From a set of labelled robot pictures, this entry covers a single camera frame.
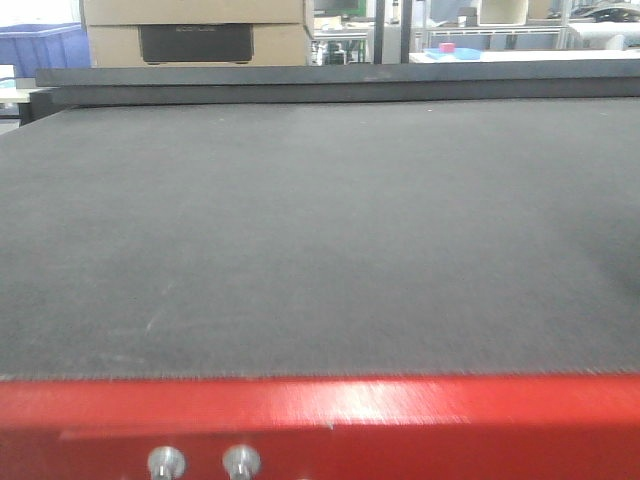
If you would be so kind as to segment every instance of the cardboard box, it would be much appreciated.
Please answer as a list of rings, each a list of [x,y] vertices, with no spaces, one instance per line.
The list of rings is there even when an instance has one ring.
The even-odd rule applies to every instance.
[[[529,0],[529,18],[545,19],[549,16],[552,0]]]
[[[84,0],[89,26],[302,24],[313,32],[313,0]]]
[[[88,27],[94,67],[210,67],[210,66],[295,66],[308,65],[311,37],[298,25],[253,25],[253,58],[246,63],[167,62],[150,65],[143,59],[137,25]]]
[[[480,0],[478,25],[502,26],[527,23],[529,0]]]

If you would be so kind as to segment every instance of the black panel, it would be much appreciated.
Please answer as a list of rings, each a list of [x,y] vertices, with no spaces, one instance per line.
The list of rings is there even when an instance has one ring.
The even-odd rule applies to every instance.
[[[248,62],[253,58],[250,24],[141,25],[147,63]]]

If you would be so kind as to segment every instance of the stacked cardboard box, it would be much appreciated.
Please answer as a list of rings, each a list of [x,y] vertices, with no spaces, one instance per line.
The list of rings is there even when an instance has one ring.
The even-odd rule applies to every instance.
[[[84,0],[96,67],[306,65],[312,0]]]

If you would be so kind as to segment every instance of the pink object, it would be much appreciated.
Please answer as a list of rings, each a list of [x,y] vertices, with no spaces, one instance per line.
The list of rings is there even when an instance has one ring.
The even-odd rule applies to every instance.
[[[456,44],[455,43],[441,43],[440,44],[440,51],[442,53],[454,53],[456,51]]]

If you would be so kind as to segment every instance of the blue plastic bin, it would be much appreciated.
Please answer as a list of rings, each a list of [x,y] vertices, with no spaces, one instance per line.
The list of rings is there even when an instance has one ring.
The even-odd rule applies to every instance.
[[[79,23],[0,27],[0,64],[14,65],[16,77],[27,78],[38,68],[89,67],[89,39]]]

